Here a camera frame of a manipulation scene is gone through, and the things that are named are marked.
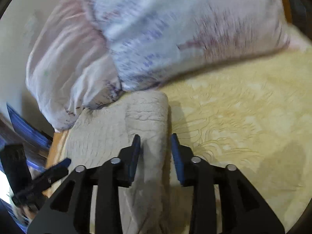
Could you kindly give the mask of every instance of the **beige blanket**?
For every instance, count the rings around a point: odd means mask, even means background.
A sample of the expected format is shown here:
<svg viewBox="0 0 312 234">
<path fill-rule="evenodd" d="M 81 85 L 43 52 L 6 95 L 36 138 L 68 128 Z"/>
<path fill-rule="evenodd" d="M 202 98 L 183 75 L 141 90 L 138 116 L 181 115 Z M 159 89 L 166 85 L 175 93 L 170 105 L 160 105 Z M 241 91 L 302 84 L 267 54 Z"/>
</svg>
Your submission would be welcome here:
<svg viewBox="0 0 312 234">
<path fill-rule="evenodd" d="M 162 167 L 167 143 L 168 100 L 158 91 L 137 92 L 102 110 L 84 110 L 71 129 L 65 156 L 70 171 L 77 165 L 92 168 L 116 157 L 141 137 L 144 156 L 139 159 L 131 188 L 120 188 L 120 210 L 124 233 L 161 233 Z M 95 189 L 91 205 L 94 233 Z"/>
</svg>

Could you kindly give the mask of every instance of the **white wall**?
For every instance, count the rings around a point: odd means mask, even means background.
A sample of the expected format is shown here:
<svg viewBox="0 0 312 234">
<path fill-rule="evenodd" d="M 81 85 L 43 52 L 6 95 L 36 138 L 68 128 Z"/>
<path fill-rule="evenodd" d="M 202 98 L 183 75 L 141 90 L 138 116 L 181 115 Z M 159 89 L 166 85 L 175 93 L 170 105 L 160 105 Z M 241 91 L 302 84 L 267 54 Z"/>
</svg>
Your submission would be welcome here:
<svg viewBox="0 0 312 234">
<path fill-rule="evenodd" d="M 0 113 L 8 102 L 38 130 L 53 135 L 25 85 L 25 69 L 34 42 L 59 0 L 12 0 L 0 19 Z"/>
</svg>

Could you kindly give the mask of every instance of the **yellow bed sheet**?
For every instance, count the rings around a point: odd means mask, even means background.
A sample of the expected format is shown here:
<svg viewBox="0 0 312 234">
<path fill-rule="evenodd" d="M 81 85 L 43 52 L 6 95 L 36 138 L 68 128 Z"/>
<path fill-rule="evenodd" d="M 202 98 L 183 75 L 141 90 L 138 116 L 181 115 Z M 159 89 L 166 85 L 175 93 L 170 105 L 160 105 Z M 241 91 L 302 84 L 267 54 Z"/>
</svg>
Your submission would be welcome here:
<svg viewBox="0 0 312 234">
<path fill-rule="evenodd" d="M 312 198 L 312 49 L 188 74 L 161 91 L 180 143 L 240 168 L 288 231 Z M 188 233 L 192 190 L 170 168 L 171 233 Z"/>
</svg>

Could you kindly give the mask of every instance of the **pillow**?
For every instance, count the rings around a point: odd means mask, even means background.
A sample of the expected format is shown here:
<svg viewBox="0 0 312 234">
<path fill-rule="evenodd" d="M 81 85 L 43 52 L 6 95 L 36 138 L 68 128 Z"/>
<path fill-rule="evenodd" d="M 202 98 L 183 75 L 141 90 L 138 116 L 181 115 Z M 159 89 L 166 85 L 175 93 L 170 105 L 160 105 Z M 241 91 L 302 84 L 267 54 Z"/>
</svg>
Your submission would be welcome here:
<svg viewBox="0 0 312 234">
<path fill-rule="evenodd" d="M 88 0 L 124 91 L 288 45 L 281 0 Z"/>
<path fill-rule="evenodd" d="M 26 85 L 57 131 L 73 126 L 84 108 L 118 99 L 121 84 L 106 40 L 79 0 L 62 0 L 29 56 Z"/>
</svg>

